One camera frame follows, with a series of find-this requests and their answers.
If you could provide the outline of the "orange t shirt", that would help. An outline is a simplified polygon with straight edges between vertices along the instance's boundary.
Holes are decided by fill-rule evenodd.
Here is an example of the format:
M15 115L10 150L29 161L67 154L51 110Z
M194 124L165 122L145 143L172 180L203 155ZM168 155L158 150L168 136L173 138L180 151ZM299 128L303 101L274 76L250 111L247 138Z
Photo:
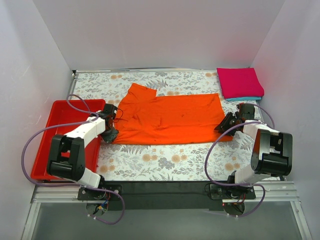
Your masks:
M133 83L119 103L114 144L180 145L214 142L225 117L220 96L157 96L155 89Z

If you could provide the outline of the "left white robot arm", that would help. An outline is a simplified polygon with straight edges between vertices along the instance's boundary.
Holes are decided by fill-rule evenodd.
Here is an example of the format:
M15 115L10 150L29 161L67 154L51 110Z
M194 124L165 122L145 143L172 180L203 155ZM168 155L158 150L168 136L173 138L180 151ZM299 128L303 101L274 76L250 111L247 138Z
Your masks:
M71 180L89 187L89 194L95 200L106 196L102 177L86 167L85 149L92 140L101 137L105 143L112 143L119 131L114 126L118 108L105 104L103 110L92 113L85 123L51 140L46 172L54 177Z

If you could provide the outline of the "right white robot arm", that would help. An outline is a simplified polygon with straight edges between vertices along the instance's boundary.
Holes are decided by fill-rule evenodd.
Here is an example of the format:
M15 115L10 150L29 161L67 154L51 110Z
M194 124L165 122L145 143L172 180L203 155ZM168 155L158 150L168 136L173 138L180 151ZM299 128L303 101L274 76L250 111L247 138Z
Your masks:
M234 171L226 183L217 184L232 199L252 191L253 185L261 180L288 176L292 170L292 134L275 130L255 119L256 106L253 103L238 104L237 111L228 112L215 127L222 136L232 137L239 131L254 140L250 164Z

